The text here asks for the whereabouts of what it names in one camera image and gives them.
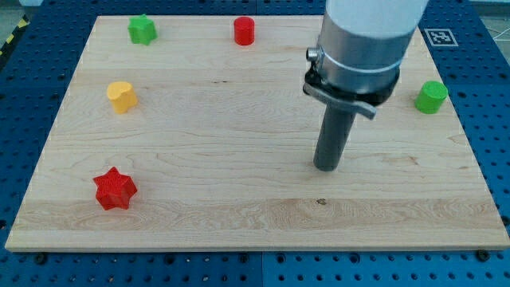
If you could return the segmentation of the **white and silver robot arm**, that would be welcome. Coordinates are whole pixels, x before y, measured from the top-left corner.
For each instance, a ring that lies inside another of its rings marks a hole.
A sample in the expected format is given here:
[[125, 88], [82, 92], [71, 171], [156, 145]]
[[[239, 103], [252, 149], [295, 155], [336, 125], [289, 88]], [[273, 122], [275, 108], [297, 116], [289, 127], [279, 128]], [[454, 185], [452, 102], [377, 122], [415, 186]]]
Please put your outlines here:
[[356, 115], [372, 120], [392, 94], [428, 0], [329, 0], [303, 91], [326, 105], [313, 163], [334, 171]]

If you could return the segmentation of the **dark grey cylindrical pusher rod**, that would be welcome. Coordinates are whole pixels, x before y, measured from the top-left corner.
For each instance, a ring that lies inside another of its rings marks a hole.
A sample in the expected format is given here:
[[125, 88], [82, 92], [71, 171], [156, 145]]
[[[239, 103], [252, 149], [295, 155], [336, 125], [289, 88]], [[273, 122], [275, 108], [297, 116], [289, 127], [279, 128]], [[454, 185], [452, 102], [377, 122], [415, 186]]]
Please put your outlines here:
[[326, 107], [313, 163], [321, 171], [334, 171], [343, 154], [355, 114]]

